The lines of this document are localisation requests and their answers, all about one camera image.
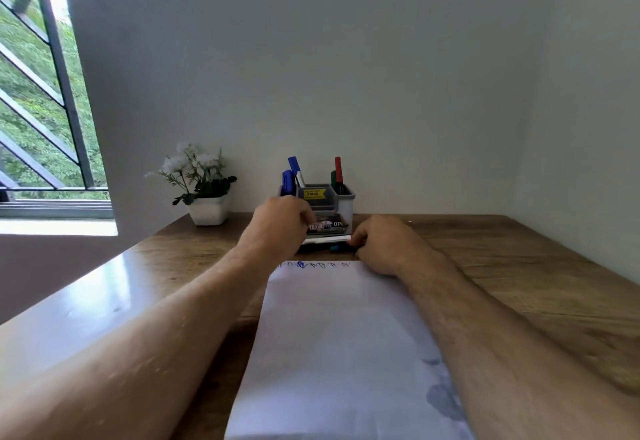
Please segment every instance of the tree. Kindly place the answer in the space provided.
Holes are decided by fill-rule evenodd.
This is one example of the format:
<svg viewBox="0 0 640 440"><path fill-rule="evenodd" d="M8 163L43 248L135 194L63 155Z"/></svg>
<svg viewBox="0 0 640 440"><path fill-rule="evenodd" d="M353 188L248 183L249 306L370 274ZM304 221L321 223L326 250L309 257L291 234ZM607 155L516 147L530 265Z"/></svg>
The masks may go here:
<svg viewBox="0 0 640 440"><path fill-rule="evenodd" d="M44 30L38 0L31 1L26 14L37 26ZM67 21L59 20L58 31L83 130L84 143L91 161L95 185L104 187L106 186L104 167L93 126L91 107L84 86L84 76L77 53L73 28ZM2 6L0 6L0 42L54 90L60 92L49 47L28 30L9 10ZM0 57L0 88L50 129L55 136L70 148L74 148L67 114L64 109L56 102L53 102L31 80L3 57ZM55 148L47 139L32 129L27 122L2 103L0 103L0 130L66 186L84 187L79 167L68 160L60 150ZM3 166L4 172L21 186L48 186L41 177L15 158L8 150L2 148L2 146L0 146L0 165ZM15 195L17 198L109 199L108 193L96 192L22 191L15 193Z"/></svg>

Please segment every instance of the white flower pot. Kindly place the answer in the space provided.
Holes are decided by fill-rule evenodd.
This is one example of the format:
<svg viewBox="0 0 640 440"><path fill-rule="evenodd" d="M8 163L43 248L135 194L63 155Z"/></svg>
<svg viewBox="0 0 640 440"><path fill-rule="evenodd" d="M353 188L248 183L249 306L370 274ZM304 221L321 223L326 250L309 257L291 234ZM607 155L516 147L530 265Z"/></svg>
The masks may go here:
<svg viewBox="0 0 640 440"><path fill-rule="evenodd" d="M221 198L202 198L188 207L191 219L196 226L218 226L227 219L231 199L228 194Z"/></svg>

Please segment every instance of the window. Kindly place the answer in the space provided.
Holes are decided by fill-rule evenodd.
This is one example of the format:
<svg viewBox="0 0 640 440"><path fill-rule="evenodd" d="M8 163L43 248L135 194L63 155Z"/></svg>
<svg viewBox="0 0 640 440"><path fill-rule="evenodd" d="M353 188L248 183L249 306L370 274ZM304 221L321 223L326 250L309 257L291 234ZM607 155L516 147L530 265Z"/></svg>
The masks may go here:
<svg viewBox="0 0 640 440"><path fill-rule="evenodd" d="M0 216L112 216L67 0L0 0Z"/></svg>

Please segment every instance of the yellow sticker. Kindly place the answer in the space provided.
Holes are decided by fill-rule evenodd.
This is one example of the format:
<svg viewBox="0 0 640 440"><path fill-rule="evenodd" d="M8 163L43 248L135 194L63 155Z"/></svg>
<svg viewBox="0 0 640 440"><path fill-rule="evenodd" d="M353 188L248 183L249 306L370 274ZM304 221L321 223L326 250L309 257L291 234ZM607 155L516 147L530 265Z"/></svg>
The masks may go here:
<svg viewBox="0 0 640 440"><path fill-rule="evenodd" d="M305 189L305 199L324 200L324 191L326 191L326 189Z"/></svg>

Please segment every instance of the forearm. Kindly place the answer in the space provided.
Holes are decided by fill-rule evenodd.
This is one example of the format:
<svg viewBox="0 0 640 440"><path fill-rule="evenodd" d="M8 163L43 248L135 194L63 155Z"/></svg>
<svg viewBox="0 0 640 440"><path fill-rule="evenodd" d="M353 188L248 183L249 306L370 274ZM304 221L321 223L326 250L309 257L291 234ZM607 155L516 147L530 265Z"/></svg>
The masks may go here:
<svg viewBox="0 0 640 440"><path fill-rule="evenodd" d="M6 398L0 439L169 438L228 328L275 268L232 250L121 329Z"/></svg>
<svg viewBox="0 0 640 440"><path fill-rule="evenodd" d="M640 438L636 399L578 364L440 253L399 274L442 349L478 440Z"/></svg>

